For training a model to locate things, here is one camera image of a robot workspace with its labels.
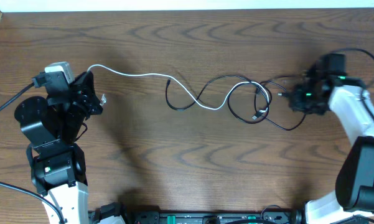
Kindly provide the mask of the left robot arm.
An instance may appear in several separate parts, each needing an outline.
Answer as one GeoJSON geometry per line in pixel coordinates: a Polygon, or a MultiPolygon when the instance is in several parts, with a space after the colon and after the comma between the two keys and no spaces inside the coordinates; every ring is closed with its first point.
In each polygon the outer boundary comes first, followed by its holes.
{"type": "Polygon", "coordinates": [[[85,156],[76,141],[85,121],[103,112],[93,73],[83,72],[73,82],[62,72],[40,73],[32,81],[46,88],[47,97],[30,97],[14,112],[30,141],[32,183],[50,223],[88,223],[85,156]]]}

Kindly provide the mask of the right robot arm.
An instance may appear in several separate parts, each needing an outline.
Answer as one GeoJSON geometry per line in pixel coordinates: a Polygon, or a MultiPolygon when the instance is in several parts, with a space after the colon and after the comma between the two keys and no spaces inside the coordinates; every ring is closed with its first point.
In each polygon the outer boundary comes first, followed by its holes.
{"type": "Polygon", "coordinates": [[[292,212],[290,223],[369,222],[374,216],[374,105],[368,85],[347,75],[344,53],[321,56],[288,93],[293,111],[333,112],[352,146],[334,191],[292,212]]]}

